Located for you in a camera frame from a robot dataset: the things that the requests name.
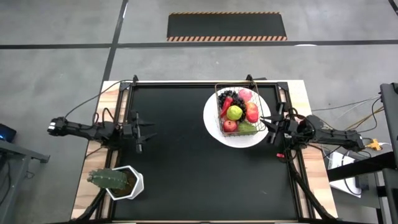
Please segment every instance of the soil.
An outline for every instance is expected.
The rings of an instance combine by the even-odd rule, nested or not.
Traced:
[[[124,189],[110,189],[115,197],[123,197],[129,195],[137,182],[137,178],[131,172],[131,170],[121,170],[121,172],[127,175],[127,184]]]

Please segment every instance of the dark grapes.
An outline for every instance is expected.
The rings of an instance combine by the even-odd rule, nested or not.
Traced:
[[[242,109],[243,113],[242,113],[241,118],[238,121],[239,122],[244,121],[244,119],[246,118],[246,105],[244,103],[244,100],[242,98],[240,98],[235,91],[226,90],[226,91],[224,91],[224,93],[218,95],[219,107],[221,109],[223,108],[223,105],[224,105],[224,102],[225,102],[225,99],[227,96],[232,97],[232,99],[233,99],[231,105],[238,106]]]

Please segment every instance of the white plate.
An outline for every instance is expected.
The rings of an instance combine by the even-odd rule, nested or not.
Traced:
[[[242,87],[236,88],[234,90],[238,91],[243,89]],[[221,94],[225,90],[229,90],[229,88],[224,88],[222,90],[217,91],[217,94]],[[265,100],[259,96],[256,92],[252,91],[252,99],[254,97],[259,97],[261,102],[262,114],[263,116],[270,116],[271,112],[269,111],[268,105]],[[252,135],[244,135],[244,136],[224,136],[220,129],[220,121],[218,119],[218,108],[217,108],[217,100],[216,93],[212,94],[212,96],[207,100],[205,109],[203,110],[203,121],[205,122],[205,126],[207,131],[213,136],[215,139],[219,140],[221,143],[235,148],[245,148],[251,147],[259,142],[261,142],[268,133],[268,129],[264,131],[259,131],[256,134]]]

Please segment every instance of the cactus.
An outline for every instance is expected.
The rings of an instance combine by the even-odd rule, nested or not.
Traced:
[[[108,189],[125,189],[128,184],[125,173],[112,169],[93,170],[88,174],[87,181]]]

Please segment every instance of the orange striped border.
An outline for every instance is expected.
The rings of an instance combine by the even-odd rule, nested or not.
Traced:
[[[172,12],[170,15],[186,14],[280,14],[280,12]]]
[[[192,36],[168,37],[169,42],[285,41],[285,36]]]

